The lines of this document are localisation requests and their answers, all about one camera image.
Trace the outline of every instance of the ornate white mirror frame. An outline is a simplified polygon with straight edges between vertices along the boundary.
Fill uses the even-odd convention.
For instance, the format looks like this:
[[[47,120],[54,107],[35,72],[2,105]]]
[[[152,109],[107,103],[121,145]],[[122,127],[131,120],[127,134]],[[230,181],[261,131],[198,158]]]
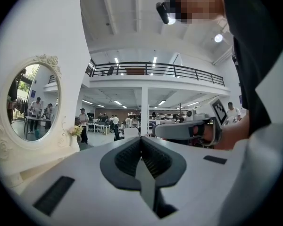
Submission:
[[[15,76],[22,69],[35,64],[49,68],[55,75],[59,91],[59,106],[57,116],[49,132],[37,141],[27,141],[19,137],[9,123],[7,96]],[[49,161],[49,159],[43,160],[44,158],[50,157],[52,160],[59,158],[58,153],[56,153],[56,156],[53,155],[55,154],[54,152],[59,152],[65,156],[71,154],[71,152],[68,152],[70,136],[63,128],[65,116],[61,114],[63,111],[62,95],[61,71],[56,56],[42,55],[31,57],[19,63],[8,75],[0,96],[0,169],[3,169],[5,176],[13,175]]]

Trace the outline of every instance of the hand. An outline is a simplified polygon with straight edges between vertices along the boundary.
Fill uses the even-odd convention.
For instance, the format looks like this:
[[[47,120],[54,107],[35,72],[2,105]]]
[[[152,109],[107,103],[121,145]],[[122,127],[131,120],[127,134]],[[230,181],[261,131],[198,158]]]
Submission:
[[[194,126],[193,128],[194,134],[198,132],[198,126]],[[211,142],[213,139],[213,126],[212,125],[204,125],[203,139]]]

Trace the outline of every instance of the oval mirror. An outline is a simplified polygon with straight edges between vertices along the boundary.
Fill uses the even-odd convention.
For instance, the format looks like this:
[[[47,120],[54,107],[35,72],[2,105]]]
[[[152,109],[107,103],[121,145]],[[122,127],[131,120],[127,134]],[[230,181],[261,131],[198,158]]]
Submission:
[[[44,65],[30,65],[12,81],[7,97],[8,120],[24,140],[36,141],[50,130],[57,114],[59,86],[54,72]]]

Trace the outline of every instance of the tree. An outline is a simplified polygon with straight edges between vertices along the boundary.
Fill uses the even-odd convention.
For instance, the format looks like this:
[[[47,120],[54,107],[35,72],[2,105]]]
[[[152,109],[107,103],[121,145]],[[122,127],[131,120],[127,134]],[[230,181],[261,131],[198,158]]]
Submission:
[[[25,76],[31,80],[33,80],[34,78],[34,75],[36,74],[37,72],[37,69],[38,69],[38,66],[33,66],[32,70],[30,73],[28,74],[25,74]],[[20,81],[19,82],[19,86],[18,86],[18,89],[19,90],[22,90],[22,91],[25,91],[25,92],[29,92],[29,89],[30,89],[30,85],[29,84],[26,84],[25,82],[23,81]]]
[[[36,74],[37,68],[38,68],[38,66],[34,66],[34,67],[32,68],[32,71],[31,71],[29,74],[26,75],[27,78],[33,80],[34,75]]]
[[[19,82],[19,86],[18,86],[19,90],[25,91],[25,92],[29,92],[30,86],[29,84],[24,83],[23,81]]]

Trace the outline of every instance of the white table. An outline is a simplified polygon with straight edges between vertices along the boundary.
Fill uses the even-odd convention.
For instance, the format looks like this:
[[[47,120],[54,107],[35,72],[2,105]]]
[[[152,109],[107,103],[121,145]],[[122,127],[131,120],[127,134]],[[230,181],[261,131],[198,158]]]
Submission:
[[[26,120],[24,123],[24,133],[25,133],[25,127],[26,127],[26,139],[27,139],[27,133],[28,133],[28,125],[29,125],[29,121],[51,121],[50,119],[45,119],[45,118],[37,118],[37,117],[32,117],[32,116],[26,116]]]
[[[89,123],[88,126],[93,126],[93,133],[95,133],[95,127],[98,127],[100,125],[96,123]]]
[[[105,128],[105,135],[110,134],[110,125],[104,126]]]

